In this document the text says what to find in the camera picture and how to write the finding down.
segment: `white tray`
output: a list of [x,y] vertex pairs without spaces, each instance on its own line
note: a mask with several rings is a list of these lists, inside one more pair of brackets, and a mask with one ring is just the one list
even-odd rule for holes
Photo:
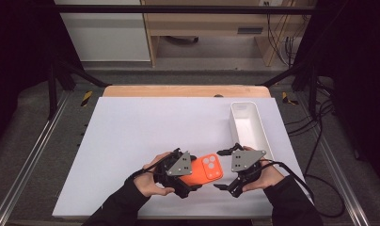
[[266,151],[265,158],[275,160],[255,103],[235,102],[231,104],[230,130],[233,142],[255,150],[264,150]]

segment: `white table surface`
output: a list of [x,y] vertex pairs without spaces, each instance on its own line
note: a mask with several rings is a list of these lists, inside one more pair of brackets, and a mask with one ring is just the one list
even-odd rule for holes
[[[275,160],[303,178],[274,98],[101,97],[53,216],[89,217],[159,153],[181,148],[203,156],[232,147],[230,104],[249,101],[258,106]],[[219,159],[224,176],[215,183],[228,185],[237,174],[230,171],[230,156]],[[207,184],[185,199],[153,196],[139,218],[265,218],[271,213],[262,190],[236,199]]]

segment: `hand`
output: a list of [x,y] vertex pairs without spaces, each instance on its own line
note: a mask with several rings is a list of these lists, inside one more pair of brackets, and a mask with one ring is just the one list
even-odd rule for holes
[[[252,148],[244,146],[244,149],[246,151],[253,151]],[[269,162],[268,161],[261,161],[261,165],[265,166]],[[245,186],[243,186],[243,192],[249,191],[249,190],[255,190],[258,188],[265,189],[268,186],[274,186],[278,182],[284,179],[284,176],[273,166],[270,166],[266,169],[264,169],[261,173],[261,177]]]
[[[150,167],[151,165],[158,162],[159,160],[161,160],[168,154],[170,154],[170,152],[158,154],[149,164],[144,165],[143,169]],[[134,179],[137,189],[139,189],[139,191],[145,197],[150,197],[152,195],[165,196],[169,193],[174,192],[175,189],[173,189],[172,187],[161,188],[155,184],[153,174],[152,174],[154,170],[155,168],[150,169],[150,172],[145,172]]]

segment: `wall outlet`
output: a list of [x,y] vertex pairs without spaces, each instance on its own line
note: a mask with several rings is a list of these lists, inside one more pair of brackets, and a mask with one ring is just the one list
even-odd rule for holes
[[281,7],[283,0],[261,0],[260,7]]

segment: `white cabinet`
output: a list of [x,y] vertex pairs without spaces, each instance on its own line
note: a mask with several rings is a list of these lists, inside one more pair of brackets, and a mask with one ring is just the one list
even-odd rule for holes
[[[138,0],[55,0],[57,5],[140,5]],[[150,61],[143,15],[61,13],[81,61]]]

